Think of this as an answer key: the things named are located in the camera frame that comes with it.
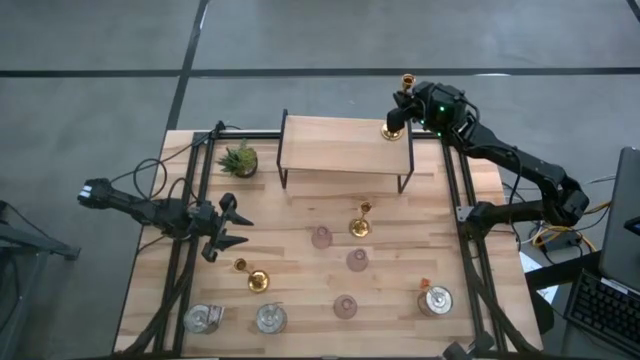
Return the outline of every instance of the black metal frame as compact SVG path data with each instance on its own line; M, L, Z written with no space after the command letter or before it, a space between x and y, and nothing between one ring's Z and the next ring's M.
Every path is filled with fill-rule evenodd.
M280 184L283 189L287 188L287 181L289 179L289 169L282 169L280 165L280 159L282 157L282 141L284 139L284 130L287 123L287 116L289 115L289 111L287 109L282 110L282 122L280 123L280 138L278 140L278 155L276 157L276 166L278 167L278 175L280 176ZM402 175L398 175L398 194L402 194L404 189L407 187L409 183L409 179L411 179L411 175L413 175L413 171L415 169L414 161L413 161L413 131L411 131L411 123L407 121L407 129L409 129L407 134L407 141L409 142L409 173L407 173L404 182L402 181Z
M201 146L203 145L206 146L206 149L204 154L205 158L202 165L202 174L200 178L200 187L198 189L197 200L198 202L201 202L206 199L209 176L211 173L211 165L213 162L215 140L219 139L220 133L223 128L224 125L222 123L219 123L212 132L198 132L193 134L191 143L192 145L189 153L189 162L187 164L187 172L185 174L185 183L188 184L188 186L184 186L182 190L181 199L184 206L187 206L190 200L191 186L193 185L193 180L195 177L198 153ZM178 319L181 319L188 309L199 240L200 238L198 236L192 236L185 241L174 241L171 248L171 255L169 257L167 276L165 279L165 286L160 308L154 314L153 318L151 319L145 330L140 334L138 339L136 339L134 344L123 352L113 354L114 357L172 358L180 356L180 354L182 353L182 345L184 342L184 324L182 321L176 322L171 350L165 350L166 327L171 309L174 307L178 299L180 299L177 315ZM187 257L182 273L176 281L180 252L184 242L187 242L189 244ZM148 347L152 339L154 339L152 351L150 353L145 353L144 351Z
M206 133L195 133L194 141L199 138L202 138ZM435 134L429 132L415 132L412 133L412 138L418 140L435 140L439 139ZM265 140L279 140L282 141L282 136L280 131L221 131L221 129L216 129L214 132L210 133L210 136L204 140L206 143L206 153L205 153L205 161L203 164L203 172L200 182L200 188L198 191L198 200L202 201L206 198L206 191L209 180L209 173L211 170L211 163L213 159L213 149L215 140L239 140L239 139L265 139ZM194 144L191 148L191 153L189 155L189 163L187 165L187 174L186 179L187 183L192 184L194 173L195 173L195 164L197 162L198 150L202 143ZM449 183L449 190L451 194L452 200L452 210L455 213L456 207L461 206L460 194L458 192L458 186L456 182L456 174L454 170L453 158L451 156L451 151L448 146L442 144L443 157L445 161L445 168L447 172L447 179ZM465 156L460 156L460 164L462 169L462 177L464 181L464 186L467 194L467 198L469 200L469 204L472 205L475 203L475 192L473 189L473 183L471 179L471 172L469 170L469 165ZM286 177L286 172L283 174L280 172L281 180L282 176ZM189 194L188 189L185 186L182 194L183 201L188 201ZM480 309L480 302L478 299L478 293L475 291L472 286L472 278L477 277L477 273L475 273L475 268L472 263L471 250L469 247L469 241L463 236L461 231L461 223L457 220L456 217L456 229L458 230L458 238L460 242L460 250L462 254L462 262L465 272L465 277L467 281L467 288L469 294L469 303L471 306L471 315L474 326L474 333L476 337L478 337L482 331L484 331L484 324L482 322L482 312ZM158 313L163 313L165 315L164 321L161 326L156 325L157 327L157 336L155 339L155 343L153 346L152 352L144 353L144 348L142 351L139 351L136 354L136 358L175 358L180 357L182 352L182 343L184 340L184 326L181 321L177 321L176 323L176 332L175 337L172 344L171 350L164 350L164 334L166 332L167 325L167 316L173 307L173 303L175 303L176 298L181 296L180 307L178 310L178 319L184 316L184 313L187 310L189 305L189 295L191 292L191 285L193 282L193 275L195 270L195 259L196 259L196 250L197 250L197 239L194 241L190 241L189 244L189 252L187 254L187 261L184 265L184 269L180 278L174 284L175 275L177 273L178 261L172 259L178 259L180 255L180 248L182 247L181 243L174 243L174 247L172 248L171 257L169 261L169 268L167 270L167 280L165 282L165 293L163 294L163 302ZM480 261L482 271L482 281L486 285L487 291L491 294L491 296L495 299L495 288L493 285L493 278L491 277L490 264L488 260L488 253L486 249L486 245L484 241L477 241L477 250L478 250L478 258ZM491 321L494 328L494 334L497 334L496 344L498 346L497 352L487 352L486 355L494 356L495 358L504 358L504 356L511 355L521 355L521 354L513 354L506 353L506 342L504 339L504 333L502 332L500 326L498 325L497 319L493 314L489 313L491 317ZM112 356L116 356L118 358L128 358L133 354L131 353L115 353Z

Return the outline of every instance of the potted plant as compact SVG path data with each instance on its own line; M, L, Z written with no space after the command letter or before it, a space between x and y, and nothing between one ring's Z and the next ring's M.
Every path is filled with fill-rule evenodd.
M217 163L222 165L222 172L246 179L255 175L258 170L258 154L253 148L247 147L247 139L242 139L239 148L227 148L227 155Z

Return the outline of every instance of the black cable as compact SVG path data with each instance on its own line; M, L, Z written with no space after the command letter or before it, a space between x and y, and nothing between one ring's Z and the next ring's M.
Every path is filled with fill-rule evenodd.
M193 196L194 199L198 200L198 197L196 196L196 194L193 193L193 188L191 188L191 184L187 183L187 179L183 177L176 179L176 181L174 181L173 184L171 184L171 187L169 188L169 194L167 194L167 199L171 198L171 194L173 194L173 189L176 187L176 185L180 181L184 182L184 186L187 186L189 188L189 194L191 194L191 196Z
M582 247L580 247L580 244L574 244L573 246L577 247L578 250L580 250L580 257L582 257L582 256L584 256L584 253L582 252Z
M162 236L160 236L159 238L157 238L157 239L155 239L155 240L153 240L153 241L151 241L151 242L149 242L149 243L144 244L140 249L138 249L138 252L136 252L136 255L140 254L140 253L142 252L142 250L144 250L144 249L148 248L149 246L151 246L151 245L153 245L153 244L157 243L158 241L160 241L160 240L162 240L162 239L164 239L164 238L166 238L166 236L165 236L165 235L162 235Z
M602 213L602 216L600 216L600 219L598 219L598 221L594 222L591 225L582 227L582 228L578 228L578 229L573 229L573 231L582 231L582 230L587 230L587 229L591 229L592 227L598 225L602 219L604 219L604 217L607 215L607 213L609 212L609 208L611 208L610 206L607 206L607 210L605 212Z
M178 156L178 155L182 154L183 152L187 151L187 149L189 149L190 147L192 147L192 146L196 146L196 145L200 145L200 143L202 143L202 141L204 141L205 139L207 139L207 138L209 137L209 135L211 135L211 133L213 133L214 131L215 131L215 129L214 129L214 130L210 130L210 131L209 131L209 132L207 132L206 134L202 135L202 136L201 136L201 137L199 137L198 139L196 139L196 140L194 140L193 142L191 142L189 145L187 145L187 146L183 147L182 149L178 150L178 152L176 152L175 154L173 154L173 155L169 156L169 157L168 157L168 158L166 158L166 159L159 160L159 162L165 163L165 162L167 162L167 161L169 161L169 160L171 160L171 159L175 158L176 156ZM147 166L144 166L144 167L139 168L139 169L138 169L138 171L147 170L147 169L150 169L150 168L152 168L152 167L154 167L154 166L156 166L156 165L157 165L157 164L147 165ZM116 181L118 181L118 180L120 180L120 179L122 179L122 178L125 178L125 177L127 177L127 176L129 176L129 175L133 175L135 172L136 172L136 170L133 170L133 171L126 172L126 173L124 173L124 174L122 174L122 175L118 175L118 176L114 177L113 179L111 179L111 180L109 181L109 183L110 183L110 184L113 184L114 182L116 182Z
M509 188L509 190L511 190L511 191L513 191L513 190L514 190L514 189L513 189L513 186L511 186L511 185L507 184L507 183L506 183L506 182L504 182L504 181L502 182L502 186L506 186L506 187L507 187L507 188ZM522 202L527 202L527 201L524 199L524 197L522 197L522 195L520 195L520 193L519 193L518 191L516 191L516 193L515 193L515 194L516 194L516 196L518 197L518 199L520 199L520 201L522 201Z
M502 151L506 151L506 155L508 156L513 156L516 158L516 160L518 160L518 173L516 175L516 181L513 183L513 186L509 186L511 187L511 194L509 195L509 206L513 205L513 199L516 195L516 192L518 191L518 184L520 183L520 179L522 178L522 159L520 159L520 156L518 155L518 153L514 152L514 150L517 150L516 148L514 149L509 149L507 147L503 147L503 146L496 146L496 145L478 145L478 146L472 146L470 148L465 149L466 151L470 151L470 150L474 150L474 149L480 149L480 148L494 148L494 149L500 149ZM516 235L516 242L518 243L518 252L520 252L520 249L522 248L522 240L520 239L520 234L518 234L518 231L516 230L516 227L513 225L513 221L511 219L511 217L513 216L513 212L509 213L509 224L511 225L511 230L513 230L513 232Z
M544 255L544 257L547 258L547 261L549 261L551 263L551 265L555 265L556 263L554 263L553 261L551 261L551 259L549 259L549 255L547 254L546 251L542 251L542 255Z
M22 215L20 213L20 211L18 211L18 209L16 209L13 205L9 204L8 202L5 202L5 204L7 204L7 207L9 207L9 209L13 210L13 212L18 215L18 217L20 219L22 219L22 221L24 221L27 225L31 226L34 230L36 230L37 232L40 233L40 235L46 237L47 239L53 239L51 236L47 235L46 232L42 231L39 227L35 226L31 221L29 221L24 215Z
M142 190L140 190L140 186L138 185L138 172L140 171L140 167L142 166L142 164L146 163L146 162L153 162L156 165L160 165L160 167L162 167L162 171L164 172L164 178L162 179L162 185L160 185L160 189L158 189L158 191L156 191L154 194L151 194L151 196L147 196L145 195ZM145 200L145 201L150 201L152 198L156 197L158 194L160 194L162 192L162 190L164 190L164 187L167 185L167 178L169 177L169 173L167 172L167 167L164 165L164 162L162 162L161 160L158 159L144 159L142 161L140 161L138 163L138 166L136 166L136 168L133 170L133 186L136 188L136 191L138 192L138 194L140 195L140 197Z
M507 233L507 234L512 234L513 235L513 231L509 231L509 230L489 230L489 232L503 232L503 233Z
M18 265L16 264L14 255L11 255L9 261L11 261L11 266L13 267L13 279L16 287L16 301L13 303L11 311L9 312L9 314L7 314L7 317L2 321L2 325L0 325L0 334L2 334L4 328L7 326L7 324L9 324L9 320L11 320L11 318L13 317L13 313L16 311L16 308L20 303L20 279L18 275Z

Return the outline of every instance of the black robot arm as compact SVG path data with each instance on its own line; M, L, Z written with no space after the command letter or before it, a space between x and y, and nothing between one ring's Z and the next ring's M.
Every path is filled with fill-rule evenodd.
M542 200L495 206L479 203L468 214L468 225L475 225L480 235L486 235L497 223L545 220L552 225L573 226L582 217L589 199L580 184L564 169L543 161L498 139L493 131L479 121L478 109L464 92L449 85L422 82L411 92L394 94L398 107L387 114L387 128L398 131L408 121L419 122L472 158L490 160L501 167L535 183Z
M231 193L220 199L222 212L218 214L210 201L202 201L187 208L180 199L147 200L116 190L108 179L91 179L84 183L78 195L81 205L91 209L116 209L127 213L142 225L153 225L162 234L175 240L186 240L192 235L209 236L202 256L214 262L217 250L248 241L247 238L227 235L227 221L236 225L252 226L253 223L236 213L238 202Z

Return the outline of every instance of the gray floor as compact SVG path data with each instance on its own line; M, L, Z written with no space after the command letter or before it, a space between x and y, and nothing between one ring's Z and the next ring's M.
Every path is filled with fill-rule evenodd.
M0 0L0 70L179 69L197 5ZM624 0L211 0L194 68L634 66L638 34ZM640 75L430 80L467 90L503 140L581 181L614 173L619 149L640 139ZM176 84L0 79L0 198L83 247L75 263L51 258L21 356L109 353L140 227L115 211L86 210L75 196L87 178L112 177L158 155ZM397 86L396 77L191 79L178 128L224 120L274 129L282 108L381 118ZM514 177L505 172L503 179ZM143 180L148 188L151 177ZM132 190L130 181L119 186ZM586 190L599 203L612 183ZM586 232L598 246L604 224ZM528 228L521 229L524 236ZM547 264L535 250L525 252ZM558 261L576 255L554 254ZM556 308L567 294L560 292ZM565 338L561 320L544 342L554 354L600 351L581 333Z

